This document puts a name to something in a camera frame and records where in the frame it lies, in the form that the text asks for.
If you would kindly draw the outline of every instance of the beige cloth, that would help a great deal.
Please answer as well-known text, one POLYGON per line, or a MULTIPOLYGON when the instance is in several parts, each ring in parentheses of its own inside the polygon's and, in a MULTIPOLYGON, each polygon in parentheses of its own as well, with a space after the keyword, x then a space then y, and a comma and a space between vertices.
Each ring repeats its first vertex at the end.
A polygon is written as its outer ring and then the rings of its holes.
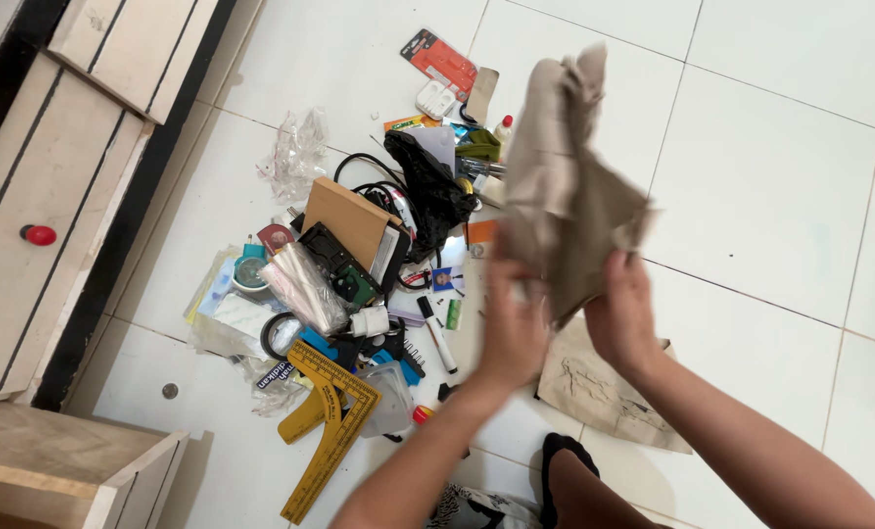
MULTIPOLYGON (((675 358, 672 343, 660 340, 660 344, 675 358)), ((572 318, 555 337, 542 369, 538 396, 613 437, 692 453, 686 440, 597 354, 584 318, 572 318)))
POLYGON ((604 292, 604 259, 616 247, 638 249, 650 216, 647 199, 588 147, 606 58, 593 47, 576 63, 540 61, 508 149, 509 251, 548 280, 557 328, 604 292))

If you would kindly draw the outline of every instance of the drawer handle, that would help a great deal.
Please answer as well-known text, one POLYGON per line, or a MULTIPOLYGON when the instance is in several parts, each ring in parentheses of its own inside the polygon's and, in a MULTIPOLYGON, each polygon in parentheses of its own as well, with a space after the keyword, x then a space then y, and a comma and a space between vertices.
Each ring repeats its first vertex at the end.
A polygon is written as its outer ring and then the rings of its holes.
POLYGON ((55 230, 48 226, 26 224, 20 229, 20 236, 36 246, 49 246, 55 242, 55 230))

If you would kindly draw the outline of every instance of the pen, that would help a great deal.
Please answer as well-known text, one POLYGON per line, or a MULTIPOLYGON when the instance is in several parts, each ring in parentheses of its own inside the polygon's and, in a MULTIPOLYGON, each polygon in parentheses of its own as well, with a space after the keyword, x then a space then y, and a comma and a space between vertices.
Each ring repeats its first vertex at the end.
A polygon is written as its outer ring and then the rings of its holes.
POLYGON ((440 359, 447 368, 447 372, 453 375, 457 372, 457 364, 453 361, 450 355, 450 349, 447 347, 447 342, 444 341, 444 333, 437 327, 437 318, 434 317, 434 311, 431 308, 431 302, 428 301, 427 295, 422 295, 418 298, 418 306, 421 308, 421 314, 424 316, 424 321, 428 324, 428 331, 431 331, 434 345, 437 345, 437 352, 440 353, 440 359))

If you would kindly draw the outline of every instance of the yellow ruler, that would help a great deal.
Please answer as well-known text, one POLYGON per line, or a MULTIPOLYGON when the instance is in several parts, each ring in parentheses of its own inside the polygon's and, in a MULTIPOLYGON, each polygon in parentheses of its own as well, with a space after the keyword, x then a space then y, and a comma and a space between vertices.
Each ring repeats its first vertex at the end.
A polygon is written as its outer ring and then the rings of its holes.
MULTIPOLYGON (((346 393, 339 393, 339 408, 346 406, 346 393)), ((305 400, 297 409, 292 411, 278 425, 278 433, 284 442, 293 444, 294 441, 304 437, 318 427, 326 419, 326 409, 320 389, 314 387, 310 390, 305 400)))
MULTIPOLYGON (((346 452, 349 452, 355 439, 359 437, 359 431, 372 417, 375 406, 382 398, 382 393, 357 379, 301 340, 297 340, 290 347, 287 360, 313 381, 317 396, 313 397, 312 391, 307 400, 320 399, 326 421, 320 446, 317 447, 313 459, 307 465, 307 471, 300 478, 300 483, 293 490, 281 512, 281 516, 286 520, 299 525, 317 496, 326 487, 330 476, 336 472, 339 463, 342 463, 342 459, 346 457, 346 452), (345 417, 342 416, 342 406, 336 388, 355 399, 345 417)), ((309 418, 308 412, 302 414, 301 420, 304 418, 309 418)))

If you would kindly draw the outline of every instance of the clear plastic bag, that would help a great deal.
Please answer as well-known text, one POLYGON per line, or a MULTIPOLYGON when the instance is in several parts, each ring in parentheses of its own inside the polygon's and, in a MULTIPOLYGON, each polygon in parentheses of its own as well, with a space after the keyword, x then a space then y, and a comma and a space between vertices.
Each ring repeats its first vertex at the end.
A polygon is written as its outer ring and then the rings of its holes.
MULTIPOLYGON (((263 388, 258 386, 258 382, 278 361, 269 357, 260 345, 260 333, 257 330, 263 324, 256 318, 244 322, 247 327, 233 321, 226 317, 225 303, 233 304, 236 309, 240 307, 260 314, 265 321, 276 313, 288 312, 288 309, 268 292, 263 294, 263 299, 254 299, 232 287, 234 263, 240 255, 241 248, 229 246, 213 259, 212 267, 199 283, 196 294, 184 312, 186 321, 192 325, 186 343, 189 347, 218 354, 228 360, 251 387, 251 398, 257 401, 252 412, 273 417, 287 409, 305 388, 294 381, 296 377, 293 373, 285 379, 272 379, 263 388)), ((274 350, 281 354, 286 352, 303 328, 303 324, 295 318, 281 321, 271 343, 274 350)))
POLYGON ((302 120, 288 111, 278 129, 274 149, 258 164, 258 174, 271 183, 279 204, 307 199, 313 181, 326 176, 326 110, 313 106, 301 113, 302 120))
POLYGON ((277 417, 290 408, 297 395, 307 389, 294 382, 293 377, 272 380, 263 389, 259 388, 258 381, 274 369, 274 366, 278 365, 276 360, 231 356, 228 357, 228 361, 235 368, 235 371, 244 378, 244 381, 251 386, 251 398, 257 401, 251 410, 255 415, 277 417))
POLYGON ((333 291, 300 243, 284 245, 260 277, 281 303, 320 334, 334 334, 349 322, 350 304, 333 291))

